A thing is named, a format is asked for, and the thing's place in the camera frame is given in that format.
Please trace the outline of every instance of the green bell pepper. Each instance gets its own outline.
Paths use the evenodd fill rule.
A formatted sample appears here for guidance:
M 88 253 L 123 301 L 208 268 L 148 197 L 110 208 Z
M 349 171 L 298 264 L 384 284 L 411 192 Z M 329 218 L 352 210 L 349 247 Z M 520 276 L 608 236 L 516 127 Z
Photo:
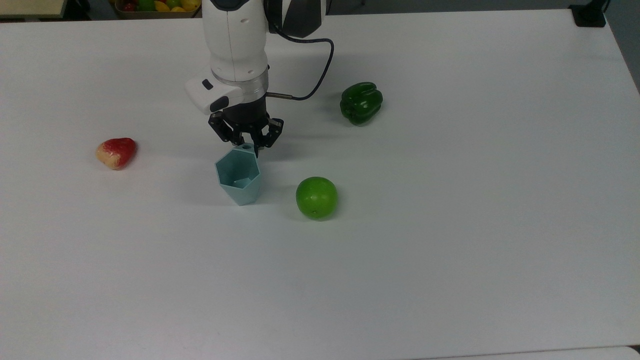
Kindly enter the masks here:
M 340 110 L 354 125 L 369 121 L 382 106 L 382 93 L 376 84 L 365 82 L 351 85 L 342 93 Z

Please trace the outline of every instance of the red strawberry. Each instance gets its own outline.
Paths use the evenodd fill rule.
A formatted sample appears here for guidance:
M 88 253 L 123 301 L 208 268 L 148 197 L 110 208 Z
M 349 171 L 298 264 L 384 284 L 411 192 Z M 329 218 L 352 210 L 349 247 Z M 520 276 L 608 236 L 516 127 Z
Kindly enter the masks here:
M 124 168 L 136 153 L 136 142 L 130 138 L 109 139 L 95 150 L 95 157 L 113 170 Z

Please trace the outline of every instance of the fruit basket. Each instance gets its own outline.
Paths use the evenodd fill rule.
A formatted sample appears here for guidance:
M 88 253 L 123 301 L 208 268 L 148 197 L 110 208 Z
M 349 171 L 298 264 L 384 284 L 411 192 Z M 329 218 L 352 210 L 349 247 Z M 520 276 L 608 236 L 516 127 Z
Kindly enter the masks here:
M 194 17 L 200 11 L 200 0 L 196 0 L 196 8 L 188 12 L 125 11 L 124 7 L 127 3 L 133 3 L 133 0 L 115 0 L 115 3 L 113 4 L 116 14 L 120 19 L 183 19 Z

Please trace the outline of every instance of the plastic cup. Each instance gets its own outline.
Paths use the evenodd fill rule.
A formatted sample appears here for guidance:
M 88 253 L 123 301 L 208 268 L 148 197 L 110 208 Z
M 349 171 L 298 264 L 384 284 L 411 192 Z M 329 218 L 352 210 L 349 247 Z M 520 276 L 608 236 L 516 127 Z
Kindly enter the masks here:
M 260 168 L 253 144 L 234 147 L 216 163 L 218 182 L 236 204 L 251 204 L 258 199 Z

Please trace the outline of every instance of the gray floor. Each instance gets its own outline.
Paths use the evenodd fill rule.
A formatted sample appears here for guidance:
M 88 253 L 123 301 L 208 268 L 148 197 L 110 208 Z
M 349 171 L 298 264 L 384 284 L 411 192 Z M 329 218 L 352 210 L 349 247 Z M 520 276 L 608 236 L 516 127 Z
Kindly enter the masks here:
M 115 19 L 107 0 L 89 0 L 93 20 Z M 333 0 L 331 14 L 566 9 L 588 0 Z M 607 19 L 640 89 L 640 0 L 611 0 Z

